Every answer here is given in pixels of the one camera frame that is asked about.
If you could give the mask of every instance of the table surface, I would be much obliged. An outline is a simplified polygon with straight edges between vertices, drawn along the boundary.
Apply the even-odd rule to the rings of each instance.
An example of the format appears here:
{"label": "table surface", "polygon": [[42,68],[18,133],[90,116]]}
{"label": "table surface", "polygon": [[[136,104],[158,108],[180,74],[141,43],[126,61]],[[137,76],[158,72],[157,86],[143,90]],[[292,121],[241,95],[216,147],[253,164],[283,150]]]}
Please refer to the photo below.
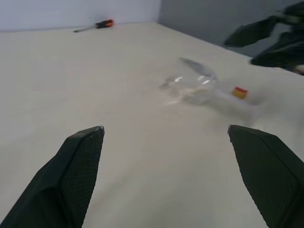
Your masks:
{"label": "table surface", "polygon": [[159,86],[179,57],[267,100],[253,127],[304,159],[304,78],[296,74],[251,66],[156,23],[0,33],[0,43],[0,220],[68,136],[103,125],[84,228],[266,228],[227,135],[243,120],[211,104],[165,105]]}

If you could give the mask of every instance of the white tabletop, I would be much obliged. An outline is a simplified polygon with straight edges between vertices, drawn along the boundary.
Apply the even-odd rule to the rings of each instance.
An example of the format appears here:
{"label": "white tabletop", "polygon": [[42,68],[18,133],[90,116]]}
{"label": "white tabletop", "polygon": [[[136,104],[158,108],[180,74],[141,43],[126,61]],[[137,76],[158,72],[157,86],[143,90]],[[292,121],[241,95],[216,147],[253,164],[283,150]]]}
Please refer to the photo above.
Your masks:
{"label": "white tabletop", "polygon": [[79,130],[105,127],[84,228],[266,228],[227,135],[242,124],[211,105],[164,105],[179,57],[268,99],[255,128],[304,158],[304,78],[155,23],[0,34],[0,220]]}

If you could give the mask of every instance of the white table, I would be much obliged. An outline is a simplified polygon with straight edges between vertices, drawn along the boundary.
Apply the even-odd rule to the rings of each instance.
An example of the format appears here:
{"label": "white table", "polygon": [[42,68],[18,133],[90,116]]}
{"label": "white table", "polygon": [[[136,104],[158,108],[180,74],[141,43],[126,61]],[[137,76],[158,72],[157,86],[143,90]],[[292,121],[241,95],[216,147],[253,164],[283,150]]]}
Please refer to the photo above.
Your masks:
{"label": "white table", "polygon": [[105,126],[84,228],[266,228],[245,188],[227,129],[210,105],[165,106],[179,57],[220,83],[271,97],[254,127],[304,159],[304,78],[155,23],[75,34],[0,34],[0,220],[33,175],[79,130]]}

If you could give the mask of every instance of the white wall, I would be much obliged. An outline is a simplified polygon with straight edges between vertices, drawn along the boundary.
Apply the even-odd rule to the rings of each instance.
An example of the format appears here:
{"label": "white wall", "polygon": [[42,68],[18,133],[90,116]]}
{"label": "white wall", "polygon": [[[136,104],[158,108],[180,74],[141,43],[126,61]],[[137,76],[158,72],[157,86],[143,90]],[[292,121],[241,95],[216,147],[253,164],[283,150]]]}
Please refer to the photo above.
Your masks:
{"label": "white wall", "polygon": [[155,21],[161,0],[0,0],[0,31]]}

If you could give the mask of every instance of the screwdriver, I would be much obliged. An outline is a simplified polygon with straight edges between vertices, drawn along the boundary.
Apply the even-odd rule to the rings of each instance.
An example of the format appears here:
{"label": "screwdriver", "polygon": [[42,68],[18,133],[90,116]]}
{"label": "screwdriver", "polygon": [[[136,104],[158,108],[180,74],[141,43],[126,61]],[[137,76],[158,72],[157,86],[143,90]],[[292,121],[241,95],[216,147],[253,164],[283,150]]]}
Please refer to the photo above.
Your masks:
{"label": "screwdriver", "polygon": [[104,20],[102,22],[96,23],[93,26],[87,27],[87,28],[82,28],[79,30],[75,30],[74,32],[83,32],[83,31],[87,31],[90,29],[103,29],[103,28],[109,28],[112,27],[114,25],[114,20]]}

